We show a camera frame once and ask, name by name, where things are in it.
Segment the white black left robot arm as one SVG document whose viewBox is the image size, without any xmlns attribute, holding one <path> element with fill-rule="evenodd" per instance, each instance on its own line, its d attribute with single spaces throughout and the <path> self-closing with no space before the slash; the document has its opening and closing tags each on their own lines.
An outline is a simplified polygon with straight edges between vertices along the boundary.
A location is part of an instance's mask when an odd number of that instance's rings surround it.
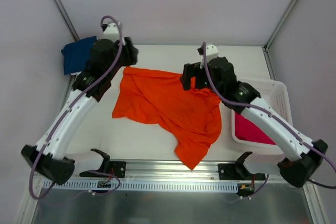
<svg viewBox="0 0 336 224">
<path fill-rule="evenodd" d="M 21 154 L 29 166 L 57 185 L 73 174 L 103 177 L 110 170 L 110 156 L 92 148 L 80 154 L 67 149 L 81 122 L 95 107 L 122 67 L 135 65 L 138 49 L 130 37 L 122 41 L 97 40 L 90 49 L 90 58 L 72 84 L 68 100 L 47 133 L 34 145 L 25 145 Z"/>
</svg>

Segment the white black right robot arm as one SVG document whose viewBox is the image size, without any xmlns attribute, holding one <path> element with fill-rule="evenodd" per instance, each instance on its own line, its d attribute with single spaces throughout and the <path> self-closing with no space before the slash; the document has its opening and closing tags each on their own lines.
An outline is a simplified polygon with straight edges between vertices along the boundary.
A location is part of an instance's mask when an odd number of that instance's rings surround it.
<svg viewBox="0 0 336 224">
<path fill-rule="evenodd" d="M 235 162 L 235 174 L 248 179 L 255 173 L 281 176 L 290 185 L 302 187 L 321 165 L 328 145 L 299 133 L 283 119 L 249 83 L 237 80 L 234 66 L 225 58 L 207 65 L 187 63 L 180 78 L 184 90 L 210 88 L 227 107 L 257 126 L 281 149 L 280 155 L 245 152 Z"/>
</svg>

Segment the orange t shirt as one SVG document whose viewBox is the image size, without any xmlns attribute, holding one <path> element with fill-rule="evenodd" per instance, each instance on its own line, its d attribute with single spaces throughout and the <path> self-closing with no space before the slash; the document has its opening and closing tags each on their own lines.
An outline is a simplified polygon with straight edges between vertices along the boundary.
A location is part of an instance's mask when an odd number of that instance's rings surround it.
<svg viewBox="0 0 336 224">
<path fill-rule="evenodd" d="M 222 131 L 220 100 L 208 88 L 185 91 L 181 74 L 126 67 L 112 117 L 158 124 L 172 133 L 180 161 L 193 170 Z"/>
</svg>

